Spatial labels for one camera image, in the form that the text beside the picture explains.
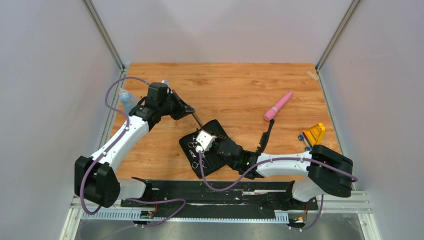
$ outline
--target gray floor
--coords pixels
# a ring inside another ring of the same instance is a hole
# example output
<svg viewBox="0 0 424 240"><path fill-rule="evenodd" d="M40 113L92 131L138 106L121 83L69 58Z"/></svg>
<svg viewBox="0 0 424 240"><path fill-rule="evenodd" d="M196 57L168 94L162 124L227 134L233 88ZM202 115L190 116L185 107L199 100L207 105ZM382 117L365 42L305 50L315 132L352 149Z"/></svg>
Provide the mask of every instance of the gray floor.
<svg viewBox="0 0 424 240"><path fill-rule="evenodd" d="M308 214L309 223L316 214ZM262 223L205 223L165 222L154 227L131 227L106 238L131 221L84 220L81 221L82 240L363 240L356 214L327 213L321 216L314 228L296 232L284 224Z"/></svg>

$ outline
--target yellow toy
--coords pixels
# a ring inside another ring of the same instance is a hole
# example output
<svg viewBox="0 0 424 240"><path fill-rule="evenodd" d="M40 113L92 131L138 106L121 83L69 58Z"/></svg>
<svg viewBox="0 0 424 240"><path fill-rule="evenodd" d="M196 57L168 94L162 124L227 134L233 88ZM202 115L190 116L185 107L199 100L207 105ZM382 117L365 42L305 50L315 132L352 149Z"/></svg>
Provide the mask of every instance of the yellow toy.
<svg viewBox="0 0 424 240"><path fill-rule="evenodd" d="M326 127L322 123L318 123L302 132L297 138L306 144L305 150L311 151L315 144L320 144L323 139Z"/></svg>

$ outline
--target white wall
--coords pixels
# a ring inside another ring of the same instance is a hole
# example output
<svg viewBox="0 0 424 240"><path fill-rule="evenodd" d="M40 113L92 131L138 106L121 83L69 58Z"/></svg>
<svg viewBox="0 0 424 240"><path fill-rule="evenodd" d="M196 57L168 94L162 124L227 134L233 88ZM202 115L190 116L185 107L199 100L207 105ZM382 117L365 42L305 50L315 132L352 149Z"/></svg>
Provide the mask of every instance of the white wall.
<svg viewBox="0 0 424 240"><path fill-rule="evenodd" d="M322 70L384 240L424 239L423 23L423 1L362 1Z"/></svg>
<svg viewBox="0 0 424 240"><path fill-rule="evenodd" d="M0 1L0 239L56 240L118 68L78 0Z"/></svg>
<svg viewBox="0 0 424 240"><path fill-rule="evenodd" d="M130 62L317 63L351 0L93 0Z"/></svg>

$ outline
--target clear plastic bottle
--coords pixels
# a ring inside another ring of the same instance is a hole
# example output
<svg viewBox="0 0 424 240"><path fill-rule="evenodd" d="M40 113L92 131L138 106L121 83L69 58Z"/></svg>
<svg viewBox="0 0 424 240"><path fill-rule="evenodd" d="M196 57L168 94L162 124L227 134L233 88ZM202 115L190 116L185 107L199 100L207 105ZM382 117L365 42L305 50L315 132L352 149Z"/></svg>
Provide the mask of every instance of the clear plastic bottle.
<svg viewBox="0 0 424 240"><path fill-rule="evenodd" d="M126 114L130 113L131 109L133 109L140 101L140 98L136 97L123 88L119 90L119 99L122 103L123 111Z"/></svg>

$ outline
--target wooden tabletop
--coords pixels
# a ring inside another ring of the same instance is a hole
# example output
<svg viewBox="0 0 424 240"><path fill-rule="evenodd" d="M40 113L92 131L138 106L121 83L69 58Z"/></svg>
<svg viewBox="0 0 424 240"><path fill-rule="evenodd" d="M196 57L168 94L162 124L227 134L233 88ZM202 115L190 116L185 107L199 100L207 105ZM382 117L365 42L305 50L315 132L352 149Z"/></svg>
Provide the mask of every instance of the wooden tabletop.
<svg viewBox="0 0 424 240"><path fill-rule="evenodd" d="M314 65L282 63L133 63L128 76L149 82L170 81L187 104L196 109L203 124L217 119L226 133L245 150L255 151L269 122L264 113L284 94L293 96L278 112L265 149L267 154L304 152L298 135L317 123L326 132L323 145L339 151L320 83L306 73ZM125 88L136 96L145 96L148 86L127 80ZM115 133L125 119L118 114ZM192 116L175 121L165 116L151 132L129 152L117 171L118 178L198 180L178 140L199 126ZM209 180L236 180L240 175L224 166L210 174ZM255 181L290 181L296 176L273 176Z"/></svg>

